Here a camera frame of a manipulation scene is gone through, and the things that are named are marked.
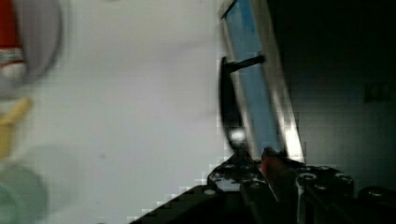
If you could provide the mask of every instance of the screw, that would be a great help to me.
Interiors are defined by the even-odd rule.
[[[206,190],[204,191],[204,194],[212,195],[212,194],[216,194],[216,192],[215,192],[213,189],[206,189]]]
[[[300,178],[306,179],[306,180],[313,180],[316,179],[317,176],[314,174],[310,174],[310,173],[303,173],[299,175]]]
[[[380,189],[372,189],[372,190],[369,190],[369,194],[372,195],[372,196],[375,196],[375,197],[382,197],[382,196],[384,196],[384,194],[381,192]]]
[[[310,171],[311,168],[309,166],[300,167],[300,171]]]
[[[255,174],[253,174],[253,173],[247,173],[247,176],[248,176],[250,179],[254,179],[257,175],[255,175]]]
[[[243,170],[249,170],[250,166],[249,165],[241,165],[241,169]]]
[[[316,184],[315,188],[321,191],[327,190],[329,187],[325,184]]]
[[[352,181],[352,178],[349,175],[344,175],[342,173],[338,173],[338,174],[335,174],[335,176],[342,180],[345,180],[345,181],[349,181],[349,182]]]
[[[216,179],[221,178],[221,174],[218,173],[218,172],[213,173],[212,176],[213,176],[214,178],[216,178]]]
[[[225,169],[233,169],[233,168],[235,168],[235,165],[234,164],[225,164],[224,168]]]
[[[319,170],[329,170],[329,166],[319,166]]]
[[[250,187],[252,189],[259,189],[261,186],[258,182],[254,182],[254,183],[250,184]]]

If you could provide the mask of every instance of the white surface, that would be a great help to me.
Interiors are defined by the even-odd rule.
[[[42,223],[128,223],[203,184],[231,154],[217,110],[219,4],[61,5],[63,47],[24,88],[35,105],[15,136],[14,157],[48,187]]]

